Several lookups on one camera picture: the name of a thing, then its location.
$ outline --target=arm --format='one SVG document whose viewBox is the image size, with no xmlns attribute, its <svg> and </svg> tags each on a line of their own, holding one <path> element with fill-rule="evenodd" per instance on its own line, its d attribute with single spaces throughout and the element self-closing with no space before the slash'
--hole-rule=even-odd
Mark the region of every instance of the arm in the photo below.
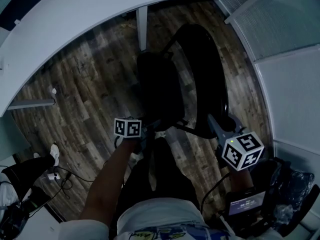
<svg viewBox="0 0 320 240">
<path fill-rule="evenodd" d="M 246 190 L 254 186 L 250 172 L 248 169 L 243 169 L 241 171 L 236 171 L 231 166 L 228 166 L 230 170 L 230 184 L 231 191 L 238 192 L 241 190 Z"/>
<path fill-rule="evenodd" d="M 80 220 L 95 220 L 110 226 L 116 210 L 127 164 L 137 144 L 124 139 L 92 183 Z"/>
</svg>

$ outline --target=short sleeve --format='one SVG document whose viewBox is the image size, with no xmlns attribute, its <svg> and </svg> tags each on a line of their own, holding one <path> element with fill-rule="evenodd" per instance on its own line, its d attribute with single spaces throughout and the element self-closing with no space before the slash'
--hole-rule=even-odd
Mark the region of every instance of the short sleeve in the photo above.
<svg viewBox="0 0 320 240">
<path fill-rule="evenodd" d="M 100 221 L 84 219 L 60 224 L 59 240 L 108 240 L 109 228 Z"/>
</svg>

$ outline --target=white table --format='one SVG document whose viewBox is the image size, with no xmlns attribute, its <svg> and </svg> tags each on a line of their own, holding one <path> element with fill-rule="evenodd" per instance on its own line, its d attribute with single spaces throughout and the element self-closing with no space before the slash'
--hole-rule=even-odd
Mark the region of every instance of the white table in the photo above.
<svg viewBox="0 0 320 240">
<path fill-rule="evenodd" d="M 160 1 L 164 0 L 41 0 L 0 47 L 0 117 L 48 59 L 86 31 L 115 16 L 136 10 L 139 45 L 144 50 L 148 5 Z"/>
</svg>

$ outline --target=person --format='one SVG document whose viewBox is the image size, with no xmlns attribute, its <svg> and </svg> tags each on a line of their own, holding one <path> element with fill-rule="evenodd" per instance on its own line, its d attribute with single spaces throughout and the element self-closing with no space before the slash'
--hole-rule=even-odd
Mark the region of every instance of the person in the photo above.
<svg viewBox="0 0 320 240">
<path fill-rule="evenodd" d="M 117 240 L 239 239 L 206 225 L 195 188 L 180 172 L 163 137 L 146 147 L 153 150 L 155 191 L 149 183 L 150 155 L 133 167 L 122 188 L 127 163 L 137 143 L 122 141 L 92 183 L 79 219 L 61 224 L 59 240 L 108 240 L 115 227 Z M 230 180 L 234 191 L 253 185 L 247 170 L 231 171 Z M 282 239 L 272 229 L 261 237 Z"/>
<path fill-rule="evenodd" d="M 31 194 L 31 187 L 46 170 L 59 164 L 60 151 L 56 144 L 51 145 L 50 155 L 34 158 L 12 166 L 3 166 L 0 173 L 0 223 L 5 215 L 5 207 L 21 203 Z"/>
</svg>

